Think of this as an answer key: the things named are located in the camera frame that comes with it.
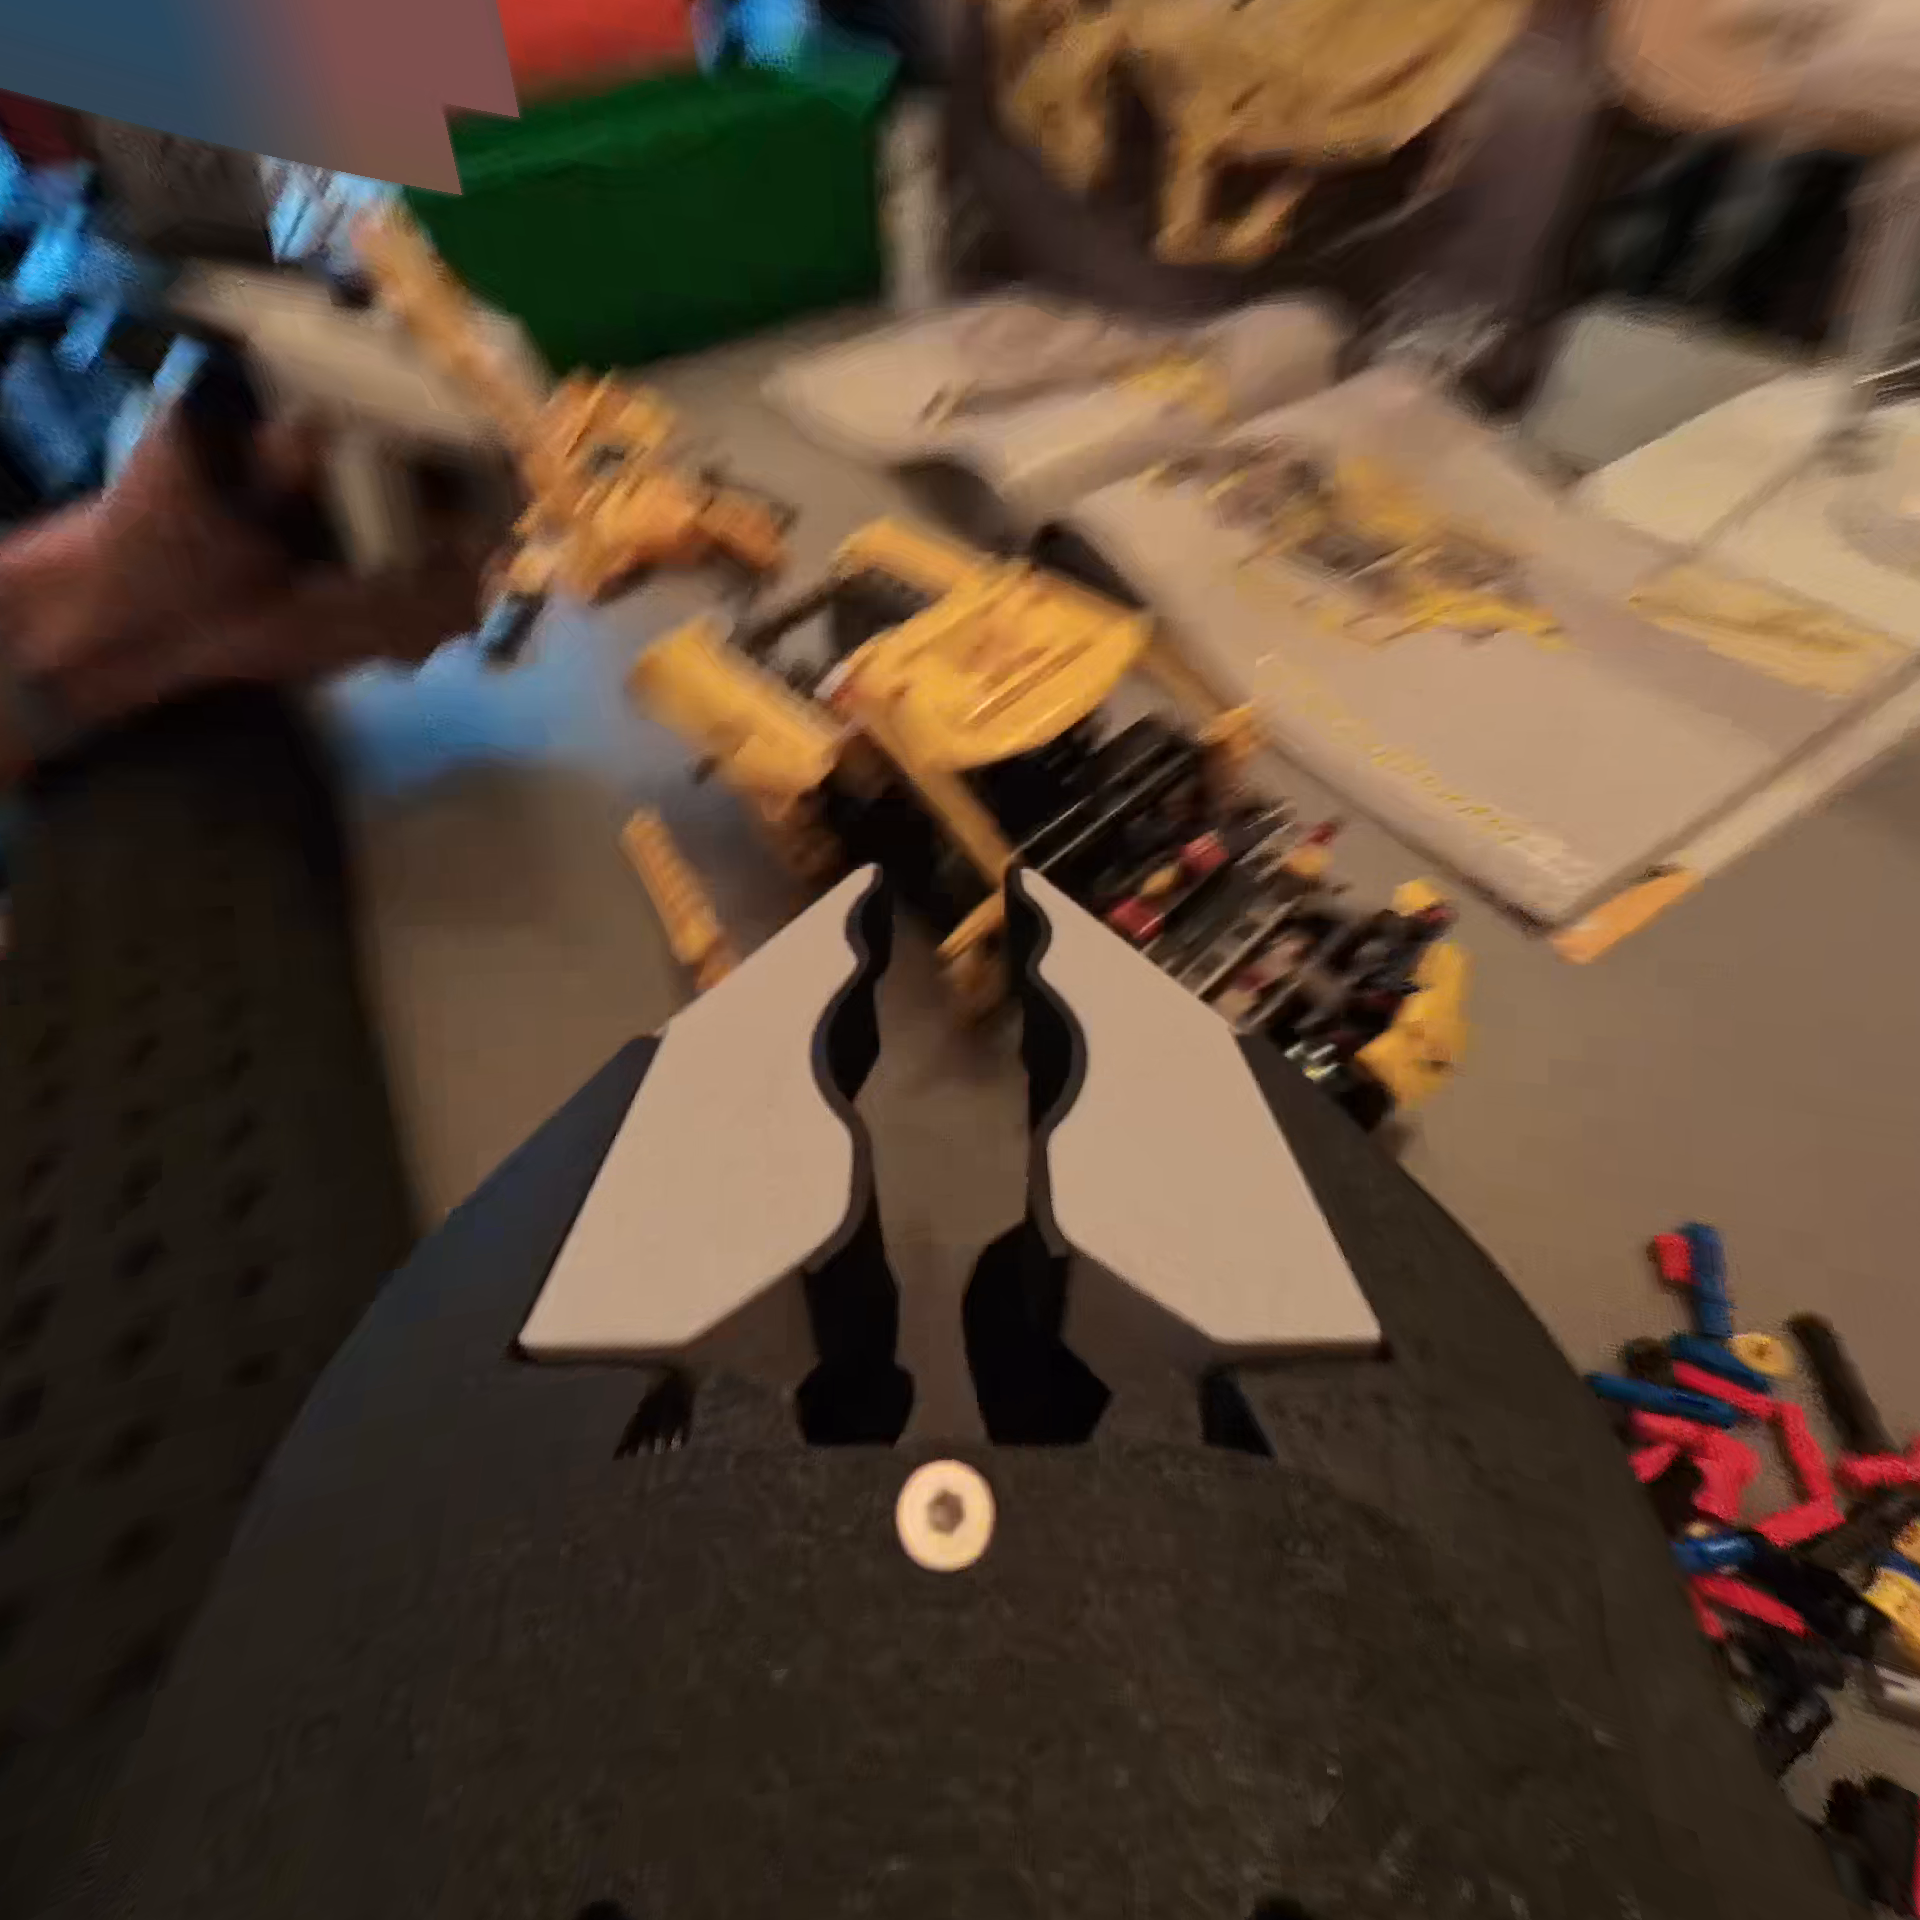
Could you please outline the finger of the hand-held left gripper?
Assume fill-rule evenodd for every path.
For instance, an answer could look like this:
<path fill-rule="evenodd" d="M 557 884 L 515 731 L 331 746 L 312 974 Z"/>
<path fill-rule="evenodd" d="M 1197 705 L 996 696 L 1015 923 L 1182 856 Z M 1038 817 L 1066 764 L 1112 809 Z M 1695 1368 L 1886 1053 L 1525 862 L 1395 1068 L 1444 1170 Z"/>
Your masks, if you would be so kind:
<path fill-rule="evenodd" d="M 188 262 L 178 317 L 252 354 L 275 409 L 391 430 L 406 445 L 503 449 L 500 424 L 385 305 L 343 305 L 305 271 Z"/>

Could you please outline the yellow black brick car model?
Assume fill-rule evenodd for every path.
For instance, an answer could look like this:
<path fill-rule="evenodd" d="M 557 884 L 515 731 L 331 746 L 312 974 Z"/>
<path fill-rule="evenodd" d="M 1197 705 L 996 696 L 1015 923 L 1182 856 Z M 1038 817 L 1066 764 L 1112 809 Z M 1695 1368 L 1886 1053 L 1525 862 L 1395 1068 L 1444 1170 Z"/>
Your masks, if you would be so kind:
<path fill-rule="evenodd" d="M 1003 883 L 1028 870 L 1367 1130 L 1457 1068 L 1453 902 L 1356 899 L 1340 823 L 1273 786 L 1251 711 L 1079 580 L 866 523 L 785 604 L 647 645 L 629 695 L 807 889 L 888 877 L 968 1017 L 1006 993 Z"/>

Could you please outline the black toy car box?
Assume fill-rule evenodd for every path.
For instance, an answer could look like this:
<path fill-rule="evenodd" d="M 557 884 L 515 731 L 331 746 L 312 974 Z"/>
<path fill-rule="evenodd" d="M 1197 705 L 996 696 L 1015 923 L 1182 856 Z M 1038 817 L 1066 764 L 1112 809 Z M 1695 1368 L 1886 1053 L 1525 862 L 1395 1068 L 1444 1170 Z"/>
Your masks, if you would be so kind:
<path fill-rule="evenodd" d="M 1520 335 L 1595 118 L 1594 4 L 959 4 L 947 262 L 1147 317 L 1317 290 Z"/>

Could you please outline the pile of small brick pins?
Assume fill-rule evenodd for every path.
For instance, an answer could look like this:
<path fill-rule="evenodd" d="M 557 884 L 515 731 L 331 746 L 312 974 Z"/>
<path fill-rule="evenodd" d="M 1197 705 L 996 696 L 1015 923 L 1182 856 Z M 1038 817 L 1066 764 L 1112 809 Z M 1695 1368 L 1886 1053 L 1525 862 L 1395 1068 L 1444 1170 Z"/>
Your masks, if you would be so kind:
<path fill-rule="evenodd" d="M 1809 1794 L 1850 1721 L 1917 1743 L 1917 1439 L 1892 1439 L 1831 1320 L 1741 1320 L 1713 1227 L 1651 1236 L 1647 1265 L 1685 1324 L 1584 1383 L 1757 1761 Z"/>

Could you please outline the person's left hand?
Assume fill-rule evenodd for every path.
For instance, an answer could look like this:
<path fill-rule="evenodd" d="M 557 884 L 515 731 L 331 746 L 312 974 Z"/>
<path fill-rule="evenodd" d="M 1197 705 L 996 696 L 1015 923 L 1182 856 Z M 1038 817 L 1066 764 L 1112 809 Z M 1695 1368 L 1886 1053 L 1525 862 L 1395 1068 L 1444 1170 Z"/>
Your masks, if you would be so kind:
<path fill-rule="evenodd" d="M 493 530 L 444 515 L 382 574 L 302 565 L 228 515 L 178 424 L 90 499 L 3 534 L 3 758 L 59 756 L 224 684 L 312 684 L 468 636 Z"/>

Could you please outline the pile of yellow brick parts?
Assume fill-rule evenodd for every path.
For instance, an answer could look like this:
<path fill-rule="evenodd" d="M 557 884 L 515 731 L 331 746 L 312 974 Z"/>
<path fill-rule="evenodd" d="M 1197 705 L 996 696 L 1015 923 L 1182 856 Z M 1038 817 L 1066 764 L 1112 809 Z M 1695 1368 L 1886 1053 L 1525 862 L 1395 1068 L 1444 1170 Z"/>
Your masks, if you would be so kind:
<path fill-rule="evenodd" d="M 665 568 L 729 565 L 751 586 L 787 565 L 793 512 L 696 465 L 678 421 L 619 376 L 566 376 L 541 396 L 493 396 L 524 509 L 484 580 L 474 636 L 510 667 L 554 601 L 593 606 Z"/>

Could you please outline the grey desk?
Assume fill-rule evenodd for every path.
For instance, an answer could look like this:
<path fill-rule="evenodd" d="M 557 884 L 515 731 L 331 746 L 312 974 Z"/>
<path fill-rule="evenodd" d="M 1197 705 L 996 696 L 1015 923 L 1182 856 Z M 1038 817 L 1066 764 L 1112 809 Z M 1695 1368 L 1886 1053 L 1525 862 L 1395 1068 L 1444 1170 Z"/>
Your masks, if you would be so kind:
<path fill-rule="evenodd" d="M 879 476 L 818 452 L 757 401 L 754 379 L 787 340 L 724 349 L 668 374 L 672 396 L 734 430 L 744 468 L 793 487 L 804 554 L 879 505 Z M 675 987 L 637 883 L 613 851 L 629 802 L 657 799 L 710 877 L 734 927 L 771 933 L 787 890 L 710 790 L 682 780 L 665 731 L 632 718 L 618 674 L 632 646 L 687 612 L 690 587 L 657 587 L 581 624 L 552 617 L 537 659 L 488 676 L 449 651 L 421 674 L 371 670 L 330 695 L 327 718 L 355 805 L 368 940 L 399 1136 L 425 1218 L 488 1177 L 613 1045 L 668 1014 Z M 1704 896 L 1594 967 L 1551 958 L 1466 902 L 1475 1031 L 1457 1092 L 1416 1123 L 1410 1174 L 1348 1125 L 1313 1125 L 1300 1153 L 1313 1180 L 1379 1174 L 1357 1227 L 1410 1203 L 1435 1245 L 1415 1278 L 1457 1295 L 1440 1259 L 1435 1206 L 1517 1281 L 1573 1358 L 1650 1331 L 1664 1309 L 1637 1256 L 1678 1218 L 1726 1231 L 1734 1295 L 1776 1324 L 1823 1309 L 1856 1340 L 1892 1419 L 1917 1415 L 1917 746 L 1892 753 L 1853 796 L 1826 802 L 1748 853 Z M 904 930 L 881 986 L 881 1059 L 862 1098 L 875 1125 L 881 1222 L 904 1277 L 907 1368 L 923 1411 L 960 1422 L 960 1281 L 972 1252 L 1015 1221 L 1021 1075 L 1012 1037 L 960 1031 L 944 1012 L 926 945 Z M 1435 1206 L 1416 1203 L 1419 1184 Z M 1826 1859 L 1786 1805 L 1816 1800 L 1834 1766 L 1917 1778 L 1917 1734 L 1844 1725 L 1797 1774 L 1784 1800 L 1753 1766 L 1707 1677 L 1704 1706 L 1651 1683 L 1651 1630 L 1678 1631 L 1681 1678 L 1700 1683 L 1704 1643 L 1654 1578 L 1654 1619 L 1629 1630 L 1631 1674 L 1654 1694 L 1672 1747 L 1651 1759 L 1651 1834 L 1678 1847 L 1654 1874 L 1647 1918 L 1864 1918 L 1838 1902 Z M 1465 1788 L 1453 1752 L 1504 1734 L 1490 1678 L 1453 1706 L 1406 1766 L 1360 1890 L 1388 1918 L 1520 1918 L 1525 1884 L 1466 1902 L 1415 1905 L 1415 1868 L 1435 1862 L 1447 1796 Z M 850 1788 L 790 1816 L 757 1800 L 751 1766 L 772 1734 L 716 1788 L 716 1893 L 687 1910 L 716 1918 L 1237 1918 L 1197 1878 L 1222 1855 L 1201 1847 L 1201 1808 L 1140 1788 L 1115 1844 L 1066 1871 L 1073 1837 L 1043 1821 L 1009 1759 L 985 1759 L 985 1812 L 910 1812 L 881 1786 L 881 1759 L 851 1761 Z"/>

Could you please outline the green storage bin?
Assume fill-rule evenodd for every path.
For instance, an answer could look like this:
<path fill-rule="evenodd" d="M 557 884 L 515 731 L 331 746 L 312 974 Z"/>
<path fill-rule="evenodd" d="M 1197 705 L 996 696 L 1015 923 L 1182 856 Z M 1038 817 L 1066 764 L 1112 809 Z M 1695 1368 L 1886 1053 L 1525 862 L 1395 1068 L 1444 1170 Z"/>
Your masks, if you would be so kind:
<path fill-rule="evenodd" d="M 460 190 L 399 199 L 541 358 L 641 368 L 881 290 L 879 126 L 891 51 L 822 39 L 790 64 L 656 71 L 469 118 Z"/>

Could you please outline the long yellow brick beam assembly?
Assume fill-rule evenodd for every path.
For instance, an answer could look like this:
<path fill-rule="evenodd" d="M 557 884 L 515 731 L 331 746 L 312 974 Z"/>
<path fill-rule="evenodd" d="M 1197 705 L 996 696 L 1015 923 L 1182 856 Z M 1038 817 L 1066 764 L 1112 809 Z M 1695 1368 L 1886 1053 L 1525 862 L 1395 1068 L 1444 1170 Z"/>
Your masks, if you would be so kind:
<path fill-rule="evenodd" d="M 519 452 L 541 424 L 550 374 L 515 320 L 453 276 L 409 211 L 382 207 L 352 224 L 352 243 L 377 299 Z"/>

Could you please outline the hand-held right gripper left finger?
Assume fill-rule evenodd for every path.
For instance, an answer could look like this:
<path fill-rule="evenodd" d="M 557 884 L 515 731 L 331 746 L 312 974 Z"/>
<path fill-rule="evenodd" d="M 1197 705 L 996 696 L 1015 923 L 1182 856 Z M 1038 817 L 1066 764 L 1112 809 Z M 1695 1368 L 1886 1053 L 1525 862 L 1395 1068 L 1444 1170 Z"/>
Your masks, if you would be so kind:
<path fill-rule="evenodd" d="M 857 1114 L 891 955 L 891 884 L 854 868 L 668 1020 L 518 1358 L 652 1371 L 682 1411 L 737 1375 L 812 1446 L 901 1439 L 913 1378 Z"/>

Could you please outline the long yellow brick beam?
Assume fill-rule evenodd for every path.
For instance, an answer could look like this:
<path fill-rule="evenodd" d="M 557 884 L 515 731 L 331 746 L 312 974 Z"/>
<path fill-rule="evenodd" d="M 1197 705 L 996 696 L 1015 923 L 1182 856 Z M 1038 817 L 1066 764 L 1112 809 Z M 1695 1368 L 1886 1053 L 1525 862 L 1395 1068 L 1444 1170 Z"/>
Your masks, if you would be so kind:
<path fill-rule="evenodd" d="M 652 809 L 629 814 L 619 848 L 652 905 L 672 961 L 696 993 L 707 993 L 737 967 L 737 950 L 706 883 Z"/>

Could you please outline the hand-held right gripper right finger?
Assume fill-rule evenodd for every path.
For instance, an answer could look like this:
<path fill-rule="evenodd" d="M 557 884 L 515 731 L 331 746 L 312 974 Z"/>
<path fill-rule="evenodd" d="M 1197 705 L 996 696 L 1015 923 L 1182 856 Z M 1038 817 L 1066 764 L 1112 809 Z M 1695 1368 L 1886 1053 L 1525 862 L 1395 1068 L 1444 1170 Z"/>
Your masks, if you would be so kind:
<path fill-rule="evenodd" d="M 1031 868 L 1003 884 L 1026 1184 L 965 1292 L 990 1443 L 1268 1443 L 1245 1372 L 1385 1350 L 1228 1024 Z"/>

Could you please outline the open instruction booklet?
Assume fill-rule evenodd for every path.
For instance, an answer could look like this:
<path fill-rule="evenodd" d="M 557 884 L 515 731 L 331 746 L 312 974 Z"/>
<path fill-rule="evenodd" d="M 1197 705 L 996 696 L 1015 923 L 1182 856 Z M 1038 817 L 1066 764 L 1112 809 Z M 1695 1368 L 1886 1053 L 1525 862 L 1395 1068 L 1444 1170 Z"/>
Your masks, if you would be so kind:
<path fill-rule="evenodd" d="M 1917 581 L 1786 587 L 1582 502 L 1320 299 L 1122 324 L 990 296 L 807 348 L 766 401 L 947 480 L 969 534 L 1138 604 L 1262 740 L 1606 952 L 1917 731 Z"/>

